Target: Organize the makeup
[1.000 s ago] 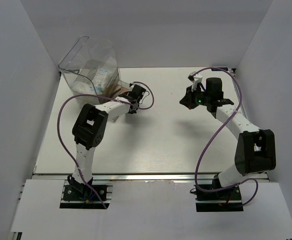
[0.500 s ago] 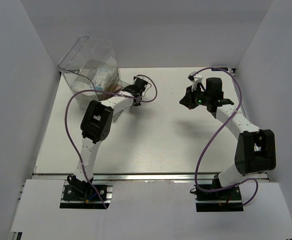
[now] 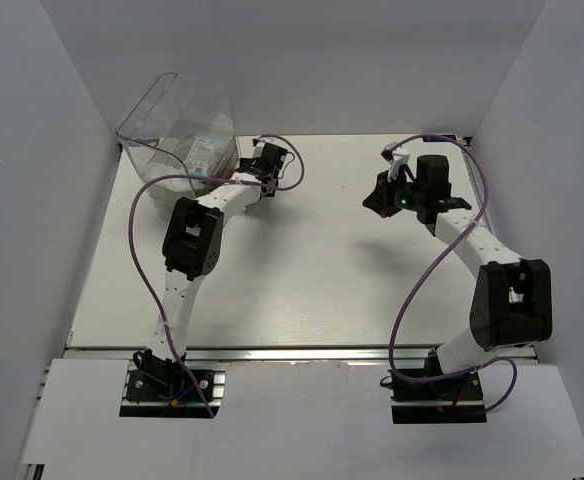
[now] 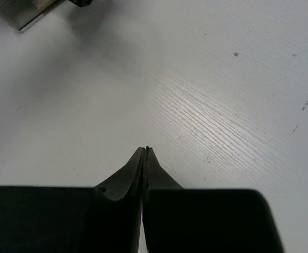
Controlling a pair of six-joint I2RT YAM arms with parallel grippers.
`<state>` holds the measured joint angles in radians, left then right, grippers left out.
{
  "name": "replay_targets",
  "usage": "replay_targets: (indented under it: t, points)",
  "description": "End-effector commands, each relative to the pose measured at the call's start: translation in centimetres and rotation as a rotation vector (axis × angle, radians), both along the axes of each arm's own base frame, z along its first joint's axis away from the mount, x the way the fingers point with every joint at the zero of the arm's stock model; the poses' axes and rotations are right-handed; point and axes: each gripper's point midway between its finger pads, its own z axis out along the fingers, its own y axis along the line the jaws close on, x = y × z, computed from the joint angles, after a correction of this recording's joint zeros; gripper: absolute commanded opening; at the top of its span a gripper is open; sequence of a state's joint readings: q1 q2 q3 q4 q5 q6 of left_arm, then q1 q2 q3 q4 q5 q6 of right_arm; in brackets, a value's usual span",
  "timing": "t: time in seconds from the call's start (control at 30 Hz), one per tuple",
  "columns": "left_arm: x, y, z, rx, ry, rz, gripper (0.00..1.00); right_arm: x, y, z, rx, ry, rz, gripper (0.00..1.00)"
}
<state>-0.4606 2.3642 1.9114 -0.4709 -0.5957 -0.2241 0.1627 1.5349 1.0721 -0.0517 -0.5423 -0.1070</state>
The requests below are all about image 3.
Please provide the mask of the white cotton pad pack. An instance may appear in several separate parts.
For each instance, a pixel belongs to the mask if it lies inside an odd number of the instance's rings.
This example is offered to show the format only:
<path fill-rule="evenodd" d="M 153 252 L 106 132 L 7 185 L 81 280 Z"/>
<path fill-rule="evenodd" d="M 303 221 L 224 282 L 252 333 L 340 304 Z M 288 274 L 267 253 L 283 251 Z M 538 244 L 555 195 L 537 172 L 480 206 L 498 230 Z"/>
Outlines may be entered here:
<path fill-rule="evenodd" d="M 221 143 L 209 137 L 199 137 L 192 144 L 184 161 L 190 174 L 211 177 L 222 157 Z"/>
<path fill-rule="evenodd" d="M 166 177 L 168 173 L 148 174 L 145 176 L 145 182 L 150 182 L 159 177 Z M 189 178 L 168 178 L 160 180 L 152 185 L 154 189 L 166 190 L 168 192 L 180 193 L 184 195 L 199 195 L 206 189 L 206 184 L 196 179 Z"/>

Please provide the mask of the clear acrylic drawer organizer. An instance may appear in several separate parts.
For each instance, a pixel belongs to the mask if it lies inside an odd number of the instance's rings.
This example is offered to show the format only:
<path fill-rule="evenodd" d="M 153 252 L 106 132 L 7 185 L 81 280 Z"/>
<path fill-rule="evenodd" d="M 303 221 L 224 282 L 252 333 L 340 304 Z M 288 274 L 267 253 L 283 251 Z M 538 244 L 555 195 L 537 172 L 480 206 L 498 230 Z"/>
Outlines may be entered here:
<path fill-rule="evenodd" d="M 215 80 L 174 72 L 156 76 L 115 127 L 115 134 L 144 183 L 147 183 L 146 175 L 159 173 L 201 181 L 204 176 L 190 174 L 184 163 L 199 137 L 221 143 L 222 157 L 210 178 L 231 176 L 238 162 L 230 97 L 224 85 Z M 159 217 L 167 220 L 179 198 L 197 198 L 216 187 L 204 183 L 206 189 L 199 195 L 173 193 L 152 186 L 147 195 Z"/>

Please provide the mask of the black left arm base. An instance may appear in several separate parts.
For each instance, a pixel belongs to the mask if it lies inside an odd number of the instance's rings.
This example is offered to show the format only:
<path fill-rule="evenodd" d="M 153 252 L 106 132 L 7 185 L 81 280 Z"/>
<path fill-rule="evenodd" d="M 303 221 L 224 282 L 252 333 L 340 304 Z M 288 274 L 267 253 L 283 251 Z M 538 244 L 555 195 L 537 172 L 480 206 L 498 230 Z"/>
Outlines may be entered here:
<path fill-rule="evenodd" d="M 220 407 L 214 393 L 217 372 L 194 368 L 191 373 L 196 381 L 174 360 L 160 359 L 150 349 L 134 352 L 119 416 L 210 420 Z"/>

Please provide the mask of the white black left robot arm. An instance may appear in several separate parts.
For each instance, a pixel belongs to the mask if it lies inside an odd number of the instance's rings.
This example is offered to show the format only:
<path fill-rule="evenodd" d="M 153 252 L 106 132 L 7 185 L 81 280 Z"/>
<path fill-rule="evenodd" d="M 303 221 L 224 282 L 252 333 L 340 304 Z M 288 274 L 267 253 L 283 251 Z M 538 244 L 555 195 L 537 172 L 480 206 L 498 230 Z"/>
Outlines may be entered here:
<path fill-rule="evenodd" d="M 170 363 L 186 353 L 186 337 L 197 293 L 219 261 L 222 232 L 229 219 L 275 194 L 288 151 L 256 142 L 254 155 L 210 193 L 176 202 L 162 246 L 166 276 L 151 356 Z"/>

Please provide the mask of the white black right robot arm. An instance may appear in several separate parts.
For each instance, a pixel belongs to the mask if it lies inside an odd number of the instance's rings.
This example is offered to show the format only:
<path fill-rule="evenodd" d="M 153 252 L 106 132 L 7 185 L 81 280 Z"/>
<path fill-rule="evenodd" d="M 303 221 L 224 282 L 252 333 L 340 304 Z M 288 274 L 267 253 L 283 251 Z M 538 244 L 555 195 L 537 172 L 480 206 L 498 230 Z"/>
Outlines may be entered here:
<path fill-rule="evenodd" d="M 390 159 L 363 205 L 383 218 L 415 213 L 475 279 L 468 327 L 436 347 L 424 363 L 425 390 L 444 399 L 458 389 L 459 375 L 502 351 L 551 337 L 551 270 L 545 261 L 525 259 L 506 247 L 465 199 L 453 196 L 445 156 L 422 155 L 414 169 L 409 158 L 401 152 Z"/>

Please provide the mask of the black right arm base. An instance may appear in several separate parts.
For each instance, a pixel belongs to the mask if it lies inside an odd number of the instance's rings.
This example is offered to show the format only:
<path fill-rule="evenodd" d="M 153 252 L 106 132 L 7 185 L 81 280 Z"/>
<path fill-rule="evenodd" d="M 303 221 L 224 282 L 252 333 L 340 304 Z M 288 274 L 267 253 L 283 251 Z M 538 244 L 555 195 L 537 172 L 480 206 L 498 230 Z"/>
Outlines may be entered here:
<path fill-rule="evenodd" d="M 398 425 L 478 424 L 487 422 L 477 373 L 433 383 L 407 382 L 391 371 L 381 378 L 391 391 L 392 421 Z"/>

